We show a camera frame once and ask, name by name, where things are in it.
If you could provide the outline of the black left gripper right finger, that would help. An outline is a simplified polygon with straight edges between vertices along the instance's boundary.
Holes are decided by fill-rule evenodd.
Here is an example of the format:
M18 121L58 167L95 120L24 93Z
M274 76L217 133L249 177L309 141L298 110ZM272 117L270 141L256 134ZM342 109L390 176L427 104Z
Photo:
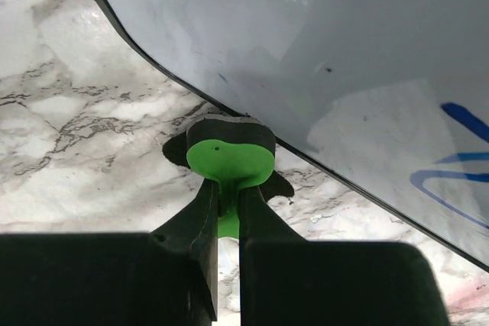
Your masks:
M447 325L431 267L412 245L307 240L264 201L241 192L243 325Z

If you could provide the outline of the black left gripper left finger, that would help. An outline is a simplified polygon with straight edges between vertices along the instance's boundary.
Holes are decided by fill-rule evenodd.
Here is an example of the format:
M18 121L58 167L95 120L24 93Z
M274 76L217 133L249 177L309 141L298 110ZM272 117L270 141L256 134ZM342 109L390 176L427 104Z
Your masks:
M151 232L3 234L3 325L210 325L218 186Z

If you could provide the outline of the green black whiteboard eraser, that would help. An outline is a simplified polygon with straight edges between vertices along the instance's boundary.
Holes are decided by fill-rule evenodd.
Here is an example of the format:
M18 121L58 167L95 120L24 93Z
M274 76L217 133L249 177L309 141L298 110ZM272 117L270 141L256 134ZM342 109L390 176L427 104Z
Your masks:
M294 188L275 170L276 137L250 117L201 115L164 143L163 155L219 186L218 237L239 237L240 191L257 186L265 201L292 197Z

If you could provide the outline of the white dry-erase whiteboard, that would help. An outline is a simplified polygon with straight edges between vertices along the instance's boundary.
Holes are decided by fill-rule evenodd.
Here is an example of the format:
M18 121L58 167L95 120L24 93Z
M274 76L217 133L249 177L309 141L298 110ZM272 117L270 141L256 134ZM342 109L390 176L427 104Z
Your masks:
M488 0L96 0L206 100L488 267Z

